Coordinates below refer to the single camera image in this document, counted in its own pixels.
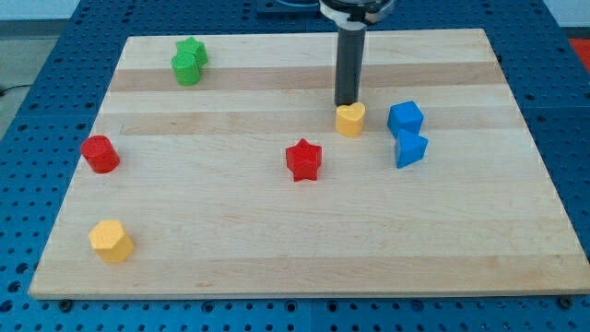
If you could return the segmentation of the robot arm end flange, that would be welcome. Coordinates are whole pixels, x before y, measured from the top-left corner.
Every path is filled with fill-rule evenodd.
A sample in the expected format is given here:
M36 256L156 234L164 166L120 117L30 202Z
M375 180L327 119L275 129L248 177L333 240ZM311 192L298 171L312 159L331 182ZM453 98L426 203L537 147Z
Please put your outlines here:
M396 0L320 0L321 13L339 27L377 24L392 13Z

